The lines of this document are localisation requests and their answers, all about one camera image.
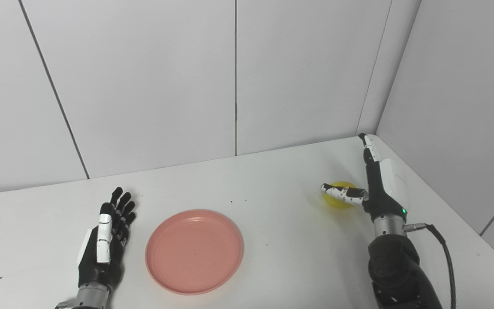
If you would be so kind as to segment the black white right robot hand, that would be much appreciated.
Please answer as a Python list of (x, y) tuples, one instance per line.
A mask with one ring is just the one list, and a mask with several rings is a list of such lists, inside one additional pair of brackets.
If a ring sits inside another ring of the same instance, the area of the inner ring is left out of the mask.
[(365, 133), (360, 133), (363, 142), (363, 160), (368, 189), (322, 184), (321, 190), (336, 200), (362, 206), (372, 221), (385, 215), (407, 221), (407, 184), (403, 172), (395, 160), (382, 159), (376, 145)]

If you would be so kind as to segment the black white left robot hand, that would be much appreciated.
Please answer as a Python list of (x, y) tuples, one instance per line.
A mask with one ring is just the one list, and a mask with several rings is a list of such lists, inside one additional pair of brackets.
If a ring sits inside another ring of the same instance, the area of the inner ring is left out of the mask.
[(115, 290), (125, 272), (123, 258), (136, 219), (130, 192), (117, 187), (101, 205), (99, 223), (84, 238), (78, 257), (78, 286), (100, 283)]

